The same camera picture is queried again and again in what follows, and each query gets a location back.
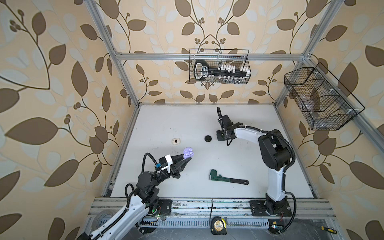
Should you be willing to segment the purple round charging case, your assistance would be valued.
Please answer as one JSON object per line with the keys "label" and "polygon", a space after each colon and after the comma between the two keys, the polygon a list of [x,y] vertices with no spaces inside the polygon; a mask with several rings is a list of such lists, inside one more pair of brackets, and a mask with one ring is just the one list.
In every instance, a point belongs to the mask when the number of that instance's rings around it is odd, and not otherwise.
{"label": "purple round charging case", "polygon": [[184,159],[188,159],[188,158],[192,158],[194,156],[194,152],[193,152],[193,149],[192,148],[185,148],[184,151],[183,151],[183,158]]}

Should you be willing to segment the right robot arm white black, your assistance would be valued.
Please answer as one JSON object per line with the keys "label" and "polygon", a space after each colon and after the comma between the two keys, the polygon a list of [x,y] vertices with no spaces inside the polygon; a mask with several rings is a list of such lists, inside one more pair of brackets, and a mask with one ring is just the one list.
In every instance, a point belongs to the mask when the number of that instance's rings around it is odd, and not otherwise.
{"label": "right robot arm white black", "polygon": [[229,146],[234,139],[243,139],[258,144],[264,164],[269,168],[269,185],[266,193],[265,211],[278,215],[288,206],[288,193],[285,191],[286,171],[296,161],[296,154],[279,130],[265,131],[242,123],[234,124],[228,115],[222,115],[217,108],[218,122],[221,129],[217,139]]}

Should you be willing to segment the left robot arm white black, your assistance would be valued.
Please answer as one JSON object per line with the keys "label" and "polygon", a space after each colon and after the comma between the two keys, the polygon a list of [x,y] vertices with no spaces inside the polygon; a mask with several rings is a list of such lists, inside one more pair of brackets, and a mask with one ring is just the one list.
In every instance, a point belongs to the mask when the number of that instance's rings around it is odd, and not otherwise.
{"label": "left robot arm white black", "polygon": [[146,216],[158,211],[160,189],[158,186],[170,177],[179,179],[181,172],[194,156],[192,148],[185,148],[176,156],[166,155],[158,160],[145,153],[141,173],[135,186],[125,187],[126,205],[113,215],[105,224],[90,234],[82,233],[79,240],[121,240]]}

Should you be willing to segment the black round charging case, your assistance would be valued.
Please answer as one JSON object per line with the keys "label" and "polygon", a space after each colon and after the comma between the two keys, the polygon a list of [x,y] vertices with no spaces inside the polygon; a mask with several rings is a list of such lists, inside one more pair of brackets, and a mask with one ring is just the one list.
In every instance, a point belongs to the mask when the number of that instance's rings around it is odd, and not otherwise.
{"label": "black round charging case", "polygon": [[206,141],[207,143],[211,142],[211,141],[212,141],[212,137],[209,136],[209,135],[205,136],[205,141]]}

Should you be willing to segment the white earbud charging case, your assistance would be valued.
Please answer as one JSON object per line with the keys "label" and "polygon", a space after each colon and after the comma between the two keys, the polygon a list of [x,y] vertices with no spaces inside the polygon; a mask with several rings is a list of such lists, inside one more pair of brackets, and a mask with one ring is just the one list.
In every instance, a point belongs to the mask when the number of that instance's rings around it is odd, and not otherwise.
{"label": "white earbud charging case", "polygon": [[181,140],[179,138],[172,139],[172,144],[173,145],[178,145],[178,144],[180,144],[180,142],[181,142]]}

